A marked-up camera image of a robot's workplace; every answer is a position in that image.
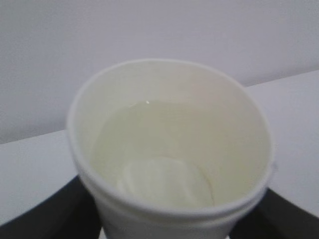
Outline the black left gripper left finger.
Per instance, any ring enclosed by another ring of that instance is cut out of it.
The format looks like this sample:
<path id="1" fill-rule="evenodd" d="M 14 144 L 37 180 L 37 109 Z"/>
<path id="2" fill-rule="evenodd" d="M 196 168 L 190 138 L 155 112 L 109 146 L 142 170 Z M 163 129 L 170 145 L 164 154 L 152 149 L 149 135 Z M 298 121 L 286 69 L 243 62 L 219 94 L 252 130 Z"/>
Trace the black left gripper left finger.
<path id="1" fill-rule="evenodd" d="M 2 239 L 98 239 L 101 221 L 78 177 L 33 209 L 0 227 Z"/>

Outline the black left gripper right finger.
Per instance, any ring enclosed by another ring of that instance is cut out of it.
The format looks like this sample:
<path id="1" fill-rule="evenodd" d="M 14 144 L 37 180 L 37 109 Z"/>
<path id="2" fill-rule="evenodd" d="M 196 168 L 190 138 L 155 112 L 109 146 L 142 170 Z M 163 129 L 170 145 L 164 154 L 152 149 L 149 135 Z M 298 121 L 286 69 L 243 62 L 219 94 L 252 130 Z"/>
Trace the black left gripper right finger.
<path id="1" fill-rule="evenodd" d="M 317 239 L 319 218 L 267 190 L 262 201 L 231 231 L 231 239 Z"/>

